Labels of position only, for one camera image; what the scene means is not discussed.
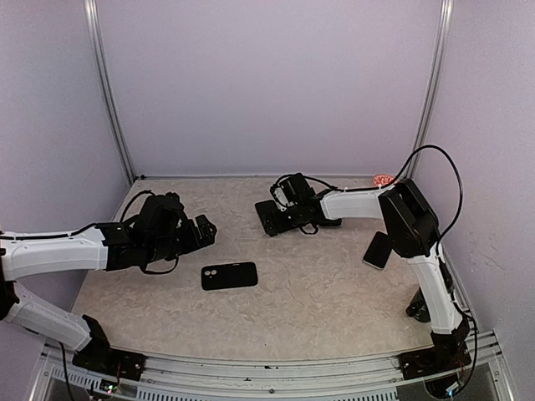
ventilation grille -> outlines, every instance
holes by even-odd
[[[65,381],[64,370],[58,366],[52,367],[52,377],[61,381]],[[88,377],[84,373],[69,371],[69,383],[81,388],[98,388],[100,380]]]
[[[140,388],[138,387],[137,399],[140,401],[223,401],[229,398],[210,398],[210,397],[195,397],[186,394],[177,394],[177,393],[167,393],[158,390],[153,390],[152,388]],[[306,398],[322,401],[399,401],[398,394],[395,389],[380,390],[369,393],[360,393],[345,396],[343,398]]]

red object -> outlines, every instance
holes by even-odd
[[[388,174],[378,174],[374,177],[374,186],[385,186],[392,182],[395,177]]]

black smartphone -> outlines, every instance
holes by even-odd
[[[384,232],[377,231],[362,261],[376,269],[384,270],[391,252],[388,236]]]
[[[201,284],[205,291],[254,287],[258,284],[257,266],[252,261],[206,266],[201,270]]]

white backdrop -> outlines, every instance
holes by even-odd
[[[396,172],[440,0],[99,2],[136,173]]]

smartphone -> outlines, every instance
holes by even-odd
[[[384,232],[377,231],[362,261],[376,269],[384,270],[391,252],[388,236]]]
[[[201,285],[205,291],[254,287],[257,284],[257,266],[252,261],[206,266],[201,270]]]

